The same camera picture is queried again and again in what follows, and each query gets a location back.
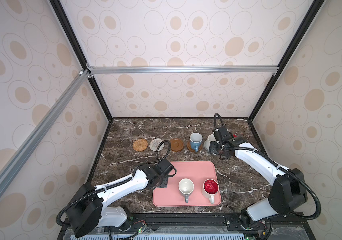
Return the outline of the white mug back row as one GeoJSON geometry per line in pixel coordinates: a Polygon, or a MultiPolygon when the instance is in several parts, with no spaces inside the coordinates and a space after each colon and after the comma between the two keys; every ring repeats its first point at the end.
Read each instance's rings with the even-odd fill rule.
{"type": "Polygon", "coordinates": [[[204,143],[204,147],[208,152],[210,151],[211,142],[216,142],[215,136],[213,134],[209,135],[204,143]]]}

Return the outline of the white mug row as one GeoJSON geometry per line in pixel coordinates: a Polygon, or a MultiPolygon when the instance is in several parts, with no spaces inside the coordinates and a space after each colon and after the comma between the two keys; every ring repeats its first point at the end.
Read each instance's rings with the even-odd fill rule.
{"type": "Polygon", "coordinates": [[[215,136],[213,134],[209,135],[204,143],[204,147],[208,152],[210,151],[211,142],[216,142],[215,136]]]}
{"type": "Polygon", "coordinates": [[[182,179],[178,184],[180,194],[184,197],[185,203],[189,202],[189,196],[193,193],[195,185],[190,179],[182,179]]]}

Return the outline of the blue floral mug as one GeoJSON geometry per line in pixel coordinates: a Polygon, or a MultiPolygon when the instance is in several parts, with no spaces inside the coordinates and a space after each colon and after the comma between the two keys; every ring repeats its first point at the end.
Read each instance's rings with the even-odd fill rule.
{"type": "Polygon", "coordinates": [[[203,136],[199,133],[192,133],[190,135],[191,146],[198,149],[199,145],[202,144],[203,136]]]}

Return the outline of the white mug front row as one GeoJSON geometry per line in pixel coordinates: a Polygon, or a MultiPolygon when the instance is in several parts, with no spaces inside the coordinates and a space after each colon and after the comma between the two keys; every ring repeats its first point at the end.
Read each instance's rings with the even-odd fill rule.
{"type": "Polygon", "coordinates": [[[195,185],[190,179],[182,179],[178,184],[180,194],[184,197],[185,203],[189,202],[189,196],[193,193],[195,185]]]}

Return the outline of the white mug red inside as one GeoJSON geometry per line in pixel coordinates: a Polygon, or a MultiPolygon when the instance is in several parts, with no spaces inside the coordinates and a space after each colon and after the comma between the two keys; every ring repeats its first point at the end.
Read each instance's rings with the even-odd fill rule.
{"type": "Polygon", "coordinates": [[[219,192],[219,184],[213,179],[207,179],[202,186],[202,195],[208,199],[210,204],[215,203],[215,196],[219,192]]]}

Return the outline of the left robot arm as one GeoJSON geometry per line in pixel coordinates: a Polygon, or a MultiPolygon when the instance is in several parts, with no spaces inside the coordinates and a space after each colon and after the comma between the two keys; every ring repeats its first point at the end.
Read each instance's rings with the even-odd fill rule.
{"type": "Polygon", "coordinates": [[[70,202],[59,211],[56,223],[71,228],[77,238],[89,234],[98,227],[121,227],[129,225],[129,211],[123,207],[112,208],[115,201],[139,190],[160,187],[165,179],[176,175],[176,168],[167,160],[171,142],[164,140],[160,145],[168,145],[163,157],[142,163],[134,168],[132,174],[113,182],[93,186],[83,184],[70,202]]]}

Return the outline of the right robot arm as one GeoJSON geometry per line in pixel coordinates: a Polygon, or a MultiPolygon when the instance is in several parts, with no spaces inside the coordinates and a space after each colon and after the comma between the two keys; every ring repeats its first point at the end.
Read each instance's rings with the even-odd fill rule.
{"type": "Polygon", "coordinates": [[[214,115],[215,140],[210,142],[209,152],[218,155],[221,160],[236,157],[242,160],[271,185],[269,196],[241,211],[240,222],[245,228],[265,218],[293,215],[305,220],[315,220],[322,212],[321,202],[311,187],[306,184],[304,174],[297,168],[282,166],[241,136],[232,134],[225,126],[220,114],[214,115]],[[315,212],[309,216],[295,213],[295,210],[312,197],[315,212]]]}

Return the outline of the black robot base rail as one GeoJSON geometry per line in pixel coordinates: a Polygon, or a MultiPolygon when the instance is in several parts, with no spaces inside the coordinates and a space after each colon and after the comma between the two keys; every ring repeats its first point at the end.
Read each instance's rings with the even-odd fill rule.
{"type": "Polygon", "coordinates": [[[100,227],[84,240],[314,240],[307,221],[273,217],[244,229],[235,213],[134,214],[126,230],[100,227]]]}

